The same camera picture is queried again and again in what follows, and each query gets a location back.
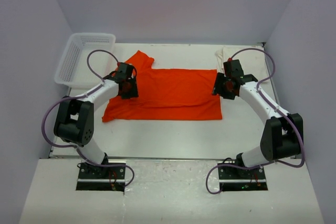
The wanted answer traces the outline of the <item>orange t-shirt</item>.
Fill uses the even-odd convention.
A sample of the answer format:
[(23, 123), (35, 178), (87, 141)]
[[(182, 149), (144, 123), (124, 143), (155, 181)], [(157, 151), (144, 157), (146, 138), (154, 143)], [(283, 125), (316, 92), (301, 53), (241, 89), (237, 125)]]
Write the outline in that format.
[(154, 69), (155, 60), (137, 51), (127, 63), (135, 66), (137, 98), (109, 100), (102, 121), (121, 120), (221, 120), (221, 102), (212, 94), (215, 69)]

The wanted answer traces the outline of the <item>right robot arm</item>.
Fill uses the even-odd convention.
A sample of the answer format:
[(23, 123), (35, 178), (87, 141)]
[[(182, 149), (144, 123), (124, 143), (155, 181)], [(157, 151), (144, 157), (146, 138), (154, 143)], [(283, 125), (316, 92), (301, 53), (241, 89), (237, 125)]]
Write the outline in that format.
[(264, 124), (260, 144), (236, 156), (234, 172), (246, 178), (253, 168), (303, 154), (303, 119), (279, 106), (264, 93), (261, 82), (252, 74), (244, 74), (239, 60), (224, 62), (224, 73), (218, 73), (213, 95), (224, 99), (243, 99)]

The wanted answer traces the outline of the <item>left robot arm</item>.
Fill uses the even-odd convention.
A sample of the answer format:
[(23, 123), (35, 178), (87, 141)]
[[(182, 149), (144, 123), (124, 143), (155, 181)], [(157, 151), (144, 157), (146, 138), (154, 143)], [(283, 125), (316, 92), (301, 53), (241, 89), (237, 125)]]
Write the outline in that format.
[(116, 71), (102, 78), (100, 84), (76, 97), (65, 97), (59, 104), (54, 134), (69, 143), (91, 165), (97, 178), (108, 175), (107, 155), (93, 139), (94, 113), (112, 98), (137, 98), (135, 66), (121, 62)]

